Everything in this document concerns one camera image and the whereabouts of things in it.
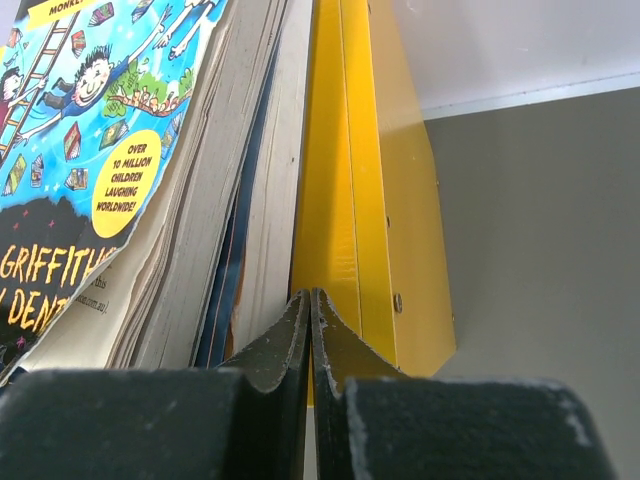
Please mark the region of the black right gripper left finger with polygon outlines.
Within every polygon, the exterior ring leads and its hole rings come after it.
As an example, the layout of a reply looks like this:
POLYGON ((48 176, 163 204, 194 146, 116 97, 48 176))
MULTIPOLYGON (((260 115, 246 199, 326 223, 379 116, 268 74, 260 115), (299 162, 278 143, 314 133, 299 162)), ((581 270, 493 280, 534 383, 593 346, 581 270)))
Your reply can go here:
POLYGON ((310 295, 213 369, 39 370, 1 394, 5 479, 299 479, 310 295))

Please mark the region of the dark blue paperback book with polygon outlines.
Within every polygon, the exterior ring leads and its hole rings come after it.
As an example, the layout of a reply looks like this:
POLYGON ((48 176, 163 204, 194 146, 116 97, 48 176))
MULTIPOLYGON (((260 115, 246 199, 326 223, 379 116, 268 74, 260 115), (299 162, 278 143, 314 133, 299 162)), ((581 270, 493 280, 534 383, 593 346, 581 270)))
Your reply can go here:
POLYGON ((269 67, 246 143, 238 188, 227 222, 204 325, 195 353, 194 366, 197 368, 214 368, 224 361, 232 313, 244 272, 252 192, 273 75, 274 68, 269 67))

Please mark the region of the black blue treehouse book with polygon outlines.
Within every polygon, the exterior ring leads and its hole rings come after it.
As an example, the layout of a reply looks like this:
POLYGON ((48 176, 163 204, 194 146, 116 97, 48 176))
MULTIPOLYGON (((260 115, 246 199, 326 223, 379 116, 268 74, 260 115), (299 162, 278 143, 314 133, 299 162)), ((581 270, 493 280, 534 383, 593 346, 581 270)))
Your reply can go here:
POLYGON ((195 357, 283 1, 24 1, 1 50, 1 380, 195 357))

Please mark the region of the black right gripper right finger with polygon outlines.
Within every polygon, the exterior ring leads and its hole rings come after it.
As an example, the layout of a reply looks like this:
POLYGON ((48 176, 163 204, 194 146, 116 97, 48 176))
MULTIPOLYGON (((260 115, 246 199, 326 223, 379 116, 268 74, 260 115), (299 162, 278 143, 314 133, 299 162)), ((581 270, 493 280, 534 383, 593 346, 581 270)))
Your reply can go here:
POLYGON ((311 294, 322 479, 612 479, 581 399, 550 379, 412 377, 311 294))

